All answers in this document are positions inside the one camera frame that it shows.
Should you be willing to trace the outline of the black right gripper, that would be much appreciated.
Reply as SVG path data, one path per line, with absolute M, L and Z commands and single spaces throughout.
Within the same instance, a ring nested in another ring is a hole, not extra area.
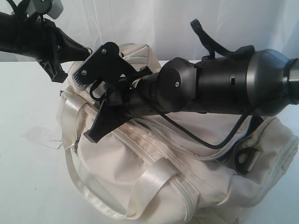
M 122 91 L 108 89 L 94 104 L 99 111 L 91 128 L 84 133 L 90 142 L 99 142 L 132 118 L 150 114 L 149 100 L 140 98 L 142 91 L 132 89 L 128 82 L 123 84 L 125 89 Z

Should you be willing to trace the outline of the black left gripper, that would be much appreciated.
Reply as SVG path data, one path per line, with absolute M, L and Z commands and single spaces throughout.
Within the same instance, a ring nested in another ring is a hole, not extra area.
M 66 35 L 54 22 L 44 19 L 28 24 L 21 32 L 21 51 L 34 58 L 52 82 L 64 82 L 62 63 L 84 61 L 91 52 Z

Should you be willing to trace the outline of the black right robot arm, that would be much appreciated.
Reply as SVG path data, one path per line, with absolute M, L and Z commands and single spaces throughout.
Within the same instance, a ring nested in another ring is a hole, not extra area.
M 136 71 L 108 42 L 85 62 L 89 75 L 104 81 L 108 92 L 91 128 L 96 143 L 131 118 L 171 112 L 271 117 L 299 102 L 299 61 L 267 49 L 236 60 L 227 57 L 193 64 L 167 62 L 158 73 Z

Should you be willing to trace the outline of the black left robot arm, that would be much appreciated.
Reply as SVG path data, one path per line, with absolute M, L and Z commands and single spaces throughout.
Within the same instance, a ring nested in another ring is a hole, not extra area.
M 0 13 L 0 50 L 35 59 L 52 82 L 68 77 L 61 64 L 83 61 L 88 48 L 66 35 L 55 23 L 41 16 L 18 20 L 16 15 Z

